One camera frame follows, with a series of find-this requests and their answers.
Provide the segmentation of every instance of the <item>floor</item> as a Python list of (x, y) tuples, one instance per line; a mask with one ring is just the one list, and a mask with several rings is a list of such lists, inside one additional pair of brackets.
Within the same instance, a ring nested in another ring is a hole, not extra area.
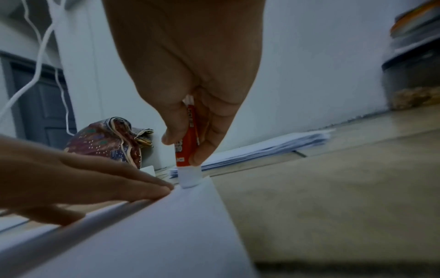
[(440, 106), (335, 128), (326, 145), (206, 173), (262, 276), (440, 276)]

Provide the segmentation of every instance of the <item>maroon patterned fabric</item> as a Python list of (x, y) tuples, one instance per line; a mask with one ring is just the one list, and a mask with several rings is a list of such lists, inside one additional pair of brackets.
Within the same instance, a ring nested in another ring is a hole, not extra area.
[(132, 128), (123, 118), (113, 117), (90, 124), (67, 143), (65, 151), (127, 162), (141, 168), (141, 148), (152, 147), (151, 129)]

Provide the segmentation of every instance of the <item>hand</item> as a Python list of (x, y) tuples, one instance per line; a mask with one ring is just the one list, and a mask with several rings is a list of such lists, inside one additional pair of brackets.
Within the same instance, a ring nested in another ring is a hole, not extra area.
[(140, 96), (184, 137), (182, 100), (195, 97), (200, 165), (219, 146), (258, 71), (264, 0), (105, 0), (110, 28)]
[(127, 163), (0, 136), (0, 208), (31, 220), (67, 225), (85, 215), (56, 204), (155, 200), (172, 189)]

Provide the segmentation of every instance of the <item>glue stick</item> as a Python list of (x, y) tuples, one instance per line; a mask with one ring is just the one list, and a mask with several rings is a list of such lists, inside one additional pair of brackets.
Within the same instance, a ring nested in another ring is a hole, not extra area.
[(189, 156), (194, 153), (200, 142), (197, 134), (194, 98), (191, 95), (187, 95), (183, 102), (188, 109), (189, 126), (184, 138), (174, 144), (174, 148), (176, 150), (177, 175), (180, 186), (182, 188), (190, 188), (202, 181), (202, 167), (194, 167), (189, 164)]

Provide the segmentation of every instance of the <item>red label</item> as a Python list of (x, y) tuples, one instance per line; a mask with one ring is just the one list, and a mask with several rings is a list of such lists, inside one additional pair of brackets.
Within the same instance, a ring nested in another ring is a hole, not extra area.
[(174, 144), (176, 151), (176, 165), (178, 167), (190, 166), (189, 157), (197, 149), (199, 145), (195, 107), (188, 105), (189, 127), (186, 135), (182, 140)]

